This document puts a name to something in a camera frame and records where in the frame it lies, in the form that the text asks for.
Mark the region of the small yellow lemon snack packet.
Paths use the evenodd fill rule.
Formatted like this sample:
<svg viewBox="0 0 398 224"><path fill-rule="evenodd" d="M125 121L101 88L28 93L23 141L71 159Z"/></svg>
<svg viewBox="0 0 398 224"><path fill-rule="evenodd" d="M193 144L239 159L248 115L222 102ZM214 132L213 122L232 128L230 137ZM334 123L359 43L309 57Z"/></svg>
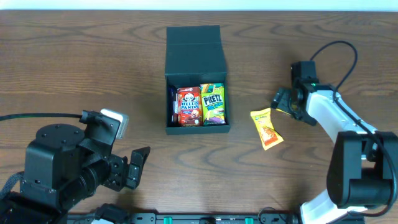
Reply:
<svg viewBox="0 0 398 224"><path fill-rule="evenodd" d="M285 113L285 114L287 114L287 115L289 115L289 116L292 116L292 115L293 115L293 112L291 112L291 110L289 110L289 109L277 108L276 111L283 112L283 113Z"/></svg>

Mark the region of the green Pretz box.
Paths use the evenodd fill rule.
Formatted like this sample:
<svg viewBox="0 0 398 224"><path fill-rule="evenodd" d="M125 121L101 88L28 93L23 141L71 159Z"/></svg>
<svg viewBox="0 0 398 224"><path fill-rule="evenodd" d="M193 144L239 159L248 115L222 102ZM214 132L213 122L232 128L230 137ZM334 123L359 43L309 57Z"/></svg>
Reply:
<svg viewBox="0 0 398 224"><path fill-rule="evenodd" d="M204 83L200 85L203 110L203 125L226 124L224 112L224 85L222 83Z"/></svg>

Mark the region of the Dairy Milk chocolate bar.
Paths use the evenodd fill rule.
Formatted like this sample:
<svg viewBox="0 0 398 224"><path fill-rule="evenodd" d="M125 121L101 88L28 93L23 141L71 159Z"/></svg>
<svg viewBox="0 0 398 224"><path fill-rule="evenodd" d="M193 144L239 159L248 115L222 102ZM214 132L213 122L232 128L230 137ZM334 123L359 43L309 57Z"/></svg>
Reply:
<svg viewBox="0 0 398 224"><path fill-rule="evenodd" d="M170 110L171 110L171 124L178 124L178 102L177 102L177 89L174 86L169 86L169 95L170 95Z"/></svg>

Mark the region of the red Hello Panda box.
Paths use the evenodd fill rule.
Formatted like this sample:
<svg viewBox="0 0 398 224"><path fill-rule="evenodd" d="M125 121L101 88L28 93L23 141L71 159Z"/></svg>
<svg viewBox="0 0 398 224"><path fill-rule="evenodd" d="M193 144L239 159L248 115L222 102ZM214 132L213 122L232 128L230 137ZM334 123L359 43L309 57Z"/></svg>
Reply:
<svg viewBox="0 0 398 224"><path fill-rule="evenodd" d="M181 126L202 126L203 110L198 86L177 90L178 123Z"/></svg>

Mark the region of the black gift box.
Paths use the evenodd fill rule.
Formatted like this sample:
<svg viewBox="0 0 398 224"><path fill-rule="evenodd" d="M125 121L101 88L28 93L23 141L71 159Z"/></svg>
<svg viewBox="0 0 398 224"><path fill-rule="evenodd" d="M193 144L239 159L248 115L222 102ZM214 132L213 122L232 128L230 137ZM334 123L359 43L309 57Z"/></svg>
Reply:
<svg viewBox="0 0 398 224"><path fill-rule="evenodd" d="M168 27L165 54L165 132L168 135L228 133L231 128L227 64L220 26ZM172 122L171 89L224 85L226 123L214 126L181 127Z"/></svg>

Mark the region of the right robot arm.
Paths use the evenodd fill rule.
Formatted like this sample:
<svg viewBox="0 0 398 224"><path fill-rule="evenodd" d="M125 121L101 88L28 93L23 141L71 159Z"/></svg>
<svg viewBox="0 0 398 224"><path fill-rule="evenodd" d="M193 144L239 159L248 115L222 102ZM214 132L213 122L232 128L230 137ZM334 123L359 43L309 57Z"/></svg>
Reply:
<svg viewBox="0 0 398 224"><path fill-rule="evenodd" d="M334 144L326 189L303 203L290 222L352 222L388 212L397 199L397 136L364 122L334 86L321 84L313 61L290 69L292 87L279 89L271 107L319 124Z"/></svg>

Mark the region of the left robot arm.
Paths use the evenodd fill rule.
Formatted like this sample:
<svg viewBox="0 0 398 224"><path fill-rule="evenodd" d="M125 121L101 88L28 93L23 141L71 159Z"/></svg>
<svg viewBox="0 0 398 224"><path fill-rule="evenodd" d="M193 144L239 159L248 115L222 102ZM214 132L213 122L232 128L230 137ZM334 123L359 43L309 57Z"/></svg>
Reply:
<svg viewBox="0 0 398 224"><path fill-rule="evenodd" d="M66 223L68 212L94 196L102 185L113 191L136 189L150 153L112 154L117 124L44 126L25 154L24 171L13 175L1 192L1 223Z"/></svg>

